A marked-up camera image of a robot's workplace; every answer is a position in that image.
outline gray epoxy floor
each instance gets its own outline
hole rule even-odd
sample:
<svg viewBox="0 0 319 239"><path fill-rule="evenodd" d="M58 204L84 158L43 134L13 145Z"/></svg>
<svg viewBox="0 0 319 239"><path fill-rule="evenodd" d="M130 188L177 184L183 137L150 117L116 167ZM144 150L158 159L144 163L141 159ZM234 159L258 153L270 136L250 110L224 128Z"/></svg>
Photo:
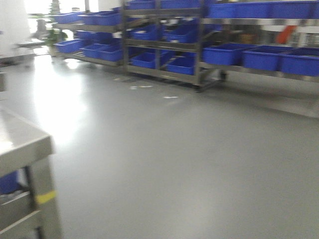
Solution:
<svg viewBox="0 0 319 239"><path fill-rule="evenodd" d="M66 239L319 238L317 119L88 63L34 65L4 68L0 104L54 136Z"/></svg>

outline wheel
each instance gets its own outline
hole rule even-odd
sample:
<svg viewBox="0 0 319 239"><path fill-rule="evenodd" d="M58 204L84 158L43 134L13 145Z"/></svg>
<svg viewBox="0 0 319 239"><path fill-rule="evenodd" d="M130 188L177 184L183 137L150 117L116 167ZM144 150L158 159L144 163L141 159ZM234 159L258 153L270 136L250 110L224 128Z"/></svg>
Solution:
<svg viewBox="0 0 319 239"><path fill-rule="evenodd" d="M225 71L219 72L219 81L225 82L227 80L227 73Z"/></svg>
<svg viewBox="0 0 319 239"><path fill-rule="evenodd" d="M193 85L193 89L196 93L201 93L203 91L203 88L197 85Z"/></svg>

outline yellow tape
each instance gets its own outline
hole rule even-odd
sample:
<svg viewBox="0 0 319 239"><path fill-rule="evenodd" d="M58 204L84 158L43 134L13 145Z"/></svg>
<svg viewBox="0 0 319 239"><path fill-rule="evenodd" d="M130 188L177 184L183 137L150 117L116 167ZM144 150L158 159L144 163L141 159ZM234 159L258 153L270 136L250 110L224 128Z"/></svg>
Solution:
<svg viewBox="0 0 319 239"><path fill-rule="evenodd" d="M47 203L48 201L52 200L55 197L56 197L56 191L51 191L51 192L48 192L46 194L37 195L36 201L38 204L41 205L41 204Z"/></svg>

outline blue container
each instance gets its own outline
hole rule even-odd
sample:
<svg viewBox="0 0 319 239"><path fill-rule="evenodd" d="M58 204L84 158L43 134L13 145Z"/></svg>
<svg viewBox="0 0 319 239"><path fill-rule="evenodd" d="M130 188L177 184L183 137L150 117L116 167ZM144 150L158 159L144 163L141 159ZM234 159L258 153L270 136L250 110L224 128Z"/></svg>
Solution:
<svg viewBox="0 0 319 239"><path fill-rule="evenodd" d="M104 47L100 50L100 57L106 61L119 61L123 59L123 50L121 45Z"/></svg>
<svg viewBox="0 0 319 239"><path fill-rule="evenodd" d="M102 44L92 44L86 47L82 47L80 48L80 50L83 51L86 57L100 58L100 50L105 47L106 46Z"/></svg>
<svg viewBox="0 0 319 239"><path fill-rule="evenodd" d="M162 31L158 36L156 25L148 25L142 28L136 28L131 31L131 37L138 40L159 40L161 39Z"/></svg>
<svg viewBox="0 0 319 239"><path fill-rule="evenodd" d="M95 16L96 25L114 26L120 24L121 15L116 11L106 11Z"/></svg>
<svg viewBox="0 0 319 239"><path fill-rule="evenodd" d="M270 18L308 19L311 17L315 4L315 1L272 2Z"/></svg>
<svg viewBox="0 0 319 239"><path fill-rule="evenodd" d="M203 60L216 65L240 65L243 51L254 48L250 44L224 44L215 47L206 47L203 51Z"/></svg>
<svg viewBox="0 0 319 239"><path fill-rule="evenodd" d="M79 11L75 11L75 12L70 12L70 13L61 13L58 15L53 15L53 17L54 17L54 20L57 21L57 23L66 24L66 23L71 23L71 22L75 22L75 21L80 21L81 14L83 14L83 13L79 12Z"/></svg>
<svg viewBox="0 0 319 239"><path fill-rule="evenodd" d="M17 180L17 171L0 178L0 194L8 194L18 190L19 184Z"/></svg>
<svg viewBox="0 0 319 239"><path fill-rule="evenodd" d="M133 0L129 2L128 9L153 9L155 8L154 0Z"/></svg>
<svg viewBox="0 0 319 239"><path fill-rule="evenodd" d="M161 8L200 7L198 0L161 0Z"/></svg>
<svg viewBox="0 0 319 239"><path fill-rule="evenodd" d="M168 63L166 69L171 72L194 75L195 59L193 57L178 57Z"/></svg>
<svg viewBox="0 0 319 239"><path fill-rule="evenodd" d="M235 18L234 3L212 4L209 6L209 18Z"/></svg>
<svg viewBox="0 0 319 239"><path fill-rule="evenodd" d="M235 18L270 18L271 2L234 3Z"/></svg>
<svg viewBox="0 0 319 239"><path fill-rule="evenodd" d="M160 57L160 65L165 64L172 57L172 55L173 55L173 52L172 53L163 52ZM131 59L132 65L155 69L156 67L155 57L156 55L154 53L144 52Z"/></svg>
<svg viewBox="0 0 319 239"><path fill-rule="evenodd" d="M260 46L244 51L243 66L268 71L280 69L281 53L292 50L292 47Z"/></svg>
<svg viewBox="0 0 319 239"><path fill-rule="evenodd" d="M78 36L78 38L83 40L95 39L95 32L92 32L92 31L76 31L76 35Z"/></svg>
<svg viewBox="0 0 319 239"><path fill-rule="evenodd" d="M319 1L317 1L315 4L316 5L315 5L314 11L313 11L313 13L311 15L311 18L319 19Z"/></svg>
<svg viewBox="0 0 319 239"><path fill-rule="evenodd" d="M293 51L282 54L282 72L305 76L319 76L319 52Z"/></svg>
<svg viewBox="0 0 319 239"><path fill-rule="evenodd" d="M74 39L71 41L62 41L54 44L59 52L71 53L80 50L81 47L86 46L87 42L81 39Z"/></svg>
<svg viewBox="0 0 319 239"><path fill-rule="evenodd" d="M113 34L109 32L96 32L94 34L93 40L103 42L112 38L113 38Z"/></svg>
<svg viewBox="0 0 319 239"><path fill-rule="evenodd" d="M180 43L194 43L197 41L198 30L197 25L185 24L177 29L164 33L166 41Z"/></svg>

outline white wall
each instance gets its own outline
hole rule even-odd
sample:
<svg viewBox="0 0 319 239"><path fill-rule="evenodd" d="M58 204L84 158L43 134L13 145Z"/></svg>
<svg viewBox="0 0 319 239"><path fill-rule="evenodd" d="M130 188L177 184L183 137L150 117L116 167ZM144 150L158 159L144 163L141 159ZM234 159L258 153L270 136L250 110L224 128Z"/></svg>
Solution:
<svg viewBox="0 0 319 239"><path fill-rule="evenodd" d="M30 36L24 0L0 0L0 58L15 56L14 44Z"/></svg>
<svg viewBox="0 0 319 239"><path fill-rule="evenodd" d="M99 11L107 11L121 5L120 0L99 0Z"/></svg>

